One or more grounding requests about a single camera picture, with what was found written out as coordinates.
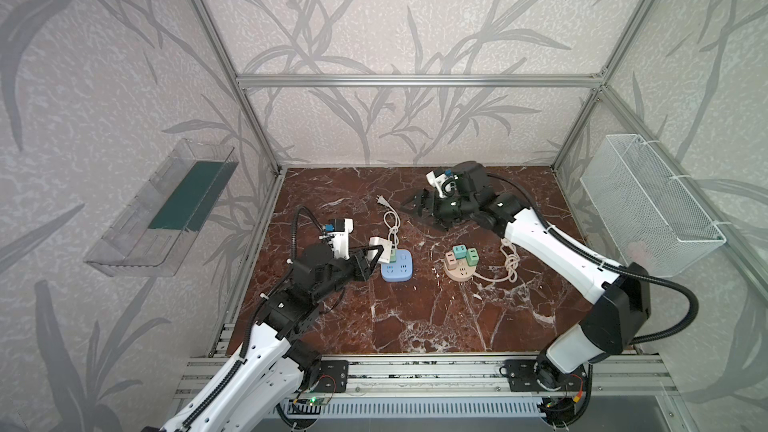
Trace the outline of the pink plug adapter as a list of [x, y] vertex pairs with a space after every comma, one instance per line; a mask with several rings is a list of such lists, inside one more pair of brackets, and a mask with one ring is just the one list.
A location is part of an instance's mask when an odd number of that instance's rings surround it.
[[458, 267], [458, 261], [452, 251], [446, 252], [444, 257], [444, 268], [447, 271], [453, 271]]

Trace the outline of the white plug adapter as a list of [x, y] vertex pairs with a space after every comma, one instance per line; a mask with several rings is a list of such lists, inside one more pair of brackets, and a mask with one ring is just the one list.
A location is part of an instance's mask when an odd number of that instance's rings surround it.
[[377, 258], [378, 263], [388, 264], [391, 249], [394, 249], [391, 240], [382, 237], [371, 237], [369, 239], [367, 259], [372, 261], [374, 258]]

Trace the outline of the teal plug adapter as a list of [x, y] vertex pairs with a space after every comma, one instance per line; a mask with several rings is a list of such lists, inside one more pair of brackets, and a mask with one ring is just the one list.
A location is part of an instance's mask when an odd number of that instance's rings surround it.
[[457, 259], [464, 259], [467, 256], [467, 247], [465, 245], [455, 245], [452, 250]]

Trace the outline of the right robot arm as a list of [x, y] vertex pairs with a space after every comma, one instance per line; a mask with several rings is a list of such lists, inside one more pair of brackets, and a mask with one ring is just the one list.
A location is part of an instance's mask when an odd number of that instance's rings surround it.
[[[625, 266], [589, 249], [546, 219], [521, 185], [508, 180], [509, 190], [495, 190], [493, 184], [499, 178], [475, 161], [431, 171], [427, 187], [410, 192], [400, 209], [442, 231], [472, 221], [537, 257], [591, 304], [579, 323], [537, 356], [535, 376], [544, 389], [559, 389], [567, 376], [586, 363], [619, 354], [629, 346], [672, 337], [697, 318], [700, 303], [692, 290], [652, 276], [637, 263]], [[672, 326], [641, 334], [651, 316], [654, 286], [681, 294], [687, 311]]]

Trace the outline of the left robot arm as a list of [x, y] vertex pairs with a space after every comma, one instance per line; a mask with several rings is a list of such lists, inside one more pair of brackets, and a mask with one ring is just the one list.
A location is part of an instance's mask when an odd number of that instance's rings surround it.
[[353, 247], [349, 219], [321, 223], [305, 206], [291, 224], [288, 269], [256, 306], [238, 349], [164, 431], [251, 431], [286, 397], [313, 387], [322, 356], [302, 337], [323, 303], [350, 282], [365, 282], [383, 257], [382, 245]]

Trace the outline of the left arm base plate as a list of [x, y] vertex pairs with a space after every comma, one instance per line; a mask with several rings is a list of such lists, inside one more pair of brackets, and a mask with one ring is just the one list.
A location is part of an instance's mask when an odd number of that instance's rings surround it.
[[322, 360], [311, 393], [344, 393], [349, 379], [350, 362], [347, 360]]

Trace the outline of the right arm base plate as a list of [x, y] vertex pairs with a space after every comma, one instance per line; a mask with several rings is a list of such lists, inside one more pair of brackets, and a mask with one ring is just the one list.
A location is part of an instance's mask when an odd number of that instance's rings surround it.
[[540, 370], [536, 359], [508, 359], [498, 369], [511, 392], [563, 393], [580, 395], [585, 392], [589, 373], [584, 366], [564, 374], [557, 369]]

